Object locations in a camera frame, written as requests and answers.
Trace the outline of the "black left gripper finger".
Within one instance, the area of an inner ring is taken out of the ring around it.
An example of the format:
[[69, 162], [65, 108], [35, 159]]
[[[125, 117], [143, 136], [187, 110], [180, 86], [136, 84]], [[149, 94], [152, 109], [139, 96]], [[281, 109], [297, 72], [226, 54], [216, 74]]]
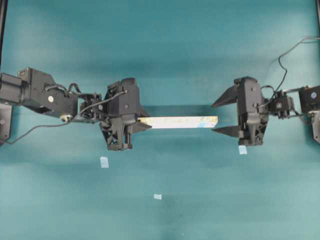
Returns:
[[144, 109], [144, 107], [140, 104], [136, 105], [136, 116], [138, 118], [150, 117], [150, 115], [147, 113], [147, 111]]
[[151, 125], [148, 125], [148, 124], [145, 124], [143, 122], [137, 121], [132, 125], [132, 132], [133, 133], [139, 133], [139, 132], [151, 129], [151, 128], [152, 128]]

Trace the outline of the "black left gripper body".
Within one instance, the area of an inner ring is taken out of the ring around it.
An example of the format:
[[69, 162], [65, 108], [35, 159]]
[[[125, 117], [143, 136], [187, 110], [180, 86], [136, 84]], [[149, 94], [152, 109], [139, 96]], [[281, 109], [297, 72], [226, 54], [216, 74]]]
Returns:
[[[124, 92], [117, 93], [110, 98], [110, 101], [121, 94], [124, 94]], [[107, 143], [107, 149], [112, 151], [131, 149], [133, 147], [133, 124], [137, 122], [137, 115], [133, 113], [119, 117], [110, 117], [108, 116], [108, 102], [106, 106], [106, 119], [100, 122], [100, 129]]]

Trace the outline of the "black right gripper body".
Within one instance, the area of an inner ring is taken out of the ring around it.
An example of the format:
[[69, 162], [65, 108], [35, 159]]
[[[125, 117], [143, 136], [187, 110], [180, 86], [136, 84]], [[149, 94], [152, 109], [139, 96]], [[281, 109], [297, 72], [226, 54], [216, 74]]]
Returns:
[[263, 145], [265, 131], [269, 122], [269, 114], [265, 109], [253, 108], [248, 110], [244, 102], [237, 102], [238, 115], [238, 145]]

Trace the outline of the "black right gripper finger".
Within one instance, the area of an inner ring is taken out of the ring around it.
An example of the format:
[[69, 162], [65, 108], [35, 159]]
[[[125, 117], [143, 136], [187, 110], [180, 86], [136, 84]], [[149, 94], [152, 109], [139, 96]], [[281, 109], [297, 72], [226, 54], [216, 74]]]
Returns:
[[229, 87], [212, 105], [212, 108], [221, 107], [224, 105], [234, 104], [237, 101], [238, 93], [237, 86]]
[[240, 128], [238, 125], [213, 128], [212, 131], [219, 134], [227, 135], [233, 138], [240, 137]]

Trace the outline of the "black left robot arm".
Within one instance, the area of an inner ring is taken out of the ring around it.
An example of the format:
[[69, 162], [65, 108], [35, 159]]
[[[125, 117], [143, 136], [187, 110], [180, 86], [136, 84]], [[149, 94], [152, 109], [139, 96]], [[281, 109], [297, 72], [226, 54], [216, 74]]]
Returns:
[[135, 78], [125, 78], [107, 86], [106, 95], [83, 93], [77, 84], [57, 84], [50, 74], [25, 68], [17, 76], [0, 74], [1, 116], [9, 117], [13, 106], [24, 106], [38, 114], [60, 119], [64, 126], [99, 123], [107, 149], [129, 150], [132, 134], [151, 128], [141, 122], [148, 117], [140, 103]]

